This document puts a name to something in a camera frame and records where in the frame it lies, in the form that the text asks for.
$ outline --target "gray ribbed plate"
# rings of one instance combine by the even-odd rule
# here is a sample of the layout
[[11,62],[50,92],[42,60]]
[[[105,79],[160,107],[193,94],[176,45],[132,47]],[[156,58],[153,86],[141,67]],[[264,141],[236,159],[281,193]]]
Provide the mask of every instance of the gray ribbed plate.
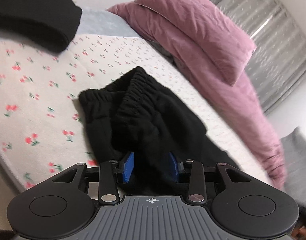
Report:
[[125,196],[115,206],[100,208],[87,227],[63,239],[241,240],[216,225],[204,208],[187,205],[179,196]]

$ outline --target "cherry print sheet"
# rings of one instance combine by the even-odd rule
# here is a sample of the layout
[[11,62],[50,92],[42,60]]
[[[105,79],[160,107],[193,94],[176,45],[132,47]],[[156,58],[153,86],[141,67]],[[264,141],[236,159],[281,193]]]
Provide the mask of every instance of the cherry print sheet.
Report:
[[177,94],[208,129],[208,136],[248,174],[266,173],[194,87],[145,40],[78,35],[58,57],[29,45],[0,41],[0,161],[20,189],[84,162],[97,165],[83,129],[77,97],[136,66]]

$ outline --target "pink bedding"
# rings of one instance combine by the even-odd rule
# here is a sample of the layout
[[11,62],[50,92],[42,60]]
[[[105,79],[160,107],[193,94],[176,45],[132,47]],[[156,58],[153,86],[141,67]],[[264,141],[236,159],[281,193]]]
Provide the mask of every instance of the pink bedding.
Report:
[[[240,136],[273,185],[282,188],[282,145],[243,70],[255,49],[253,41],[208,0],[136,0],[108,11],[174,56],[179,70]],[[236,73],[236,68],[240,73],[232,86],[223,72]]]

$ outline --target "curtain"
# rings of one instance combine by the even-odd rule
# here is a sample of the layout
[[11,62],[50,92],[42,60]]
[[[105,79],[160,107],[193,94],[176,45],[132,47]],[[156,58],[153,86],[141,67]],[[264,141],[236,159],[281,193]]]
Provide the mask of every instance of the curtain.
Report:
[[266,114],[306,76],[306,38],[278,0],[211,0],[255,41],[245,68]]

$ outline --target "crosshair symbol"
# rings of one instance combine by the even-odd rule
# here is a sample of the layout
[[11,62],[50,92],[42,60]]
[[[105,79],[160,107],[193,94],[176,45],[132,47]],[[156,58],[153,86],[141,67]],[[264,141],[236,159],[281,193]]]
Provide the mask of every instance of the crosshair symbol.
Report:
[[155,203],[156,201],[158,201],[158,200],[156,200],[155,198],[150,198],[149,200],[147,200],[147,201],[149,201],[150,203]]

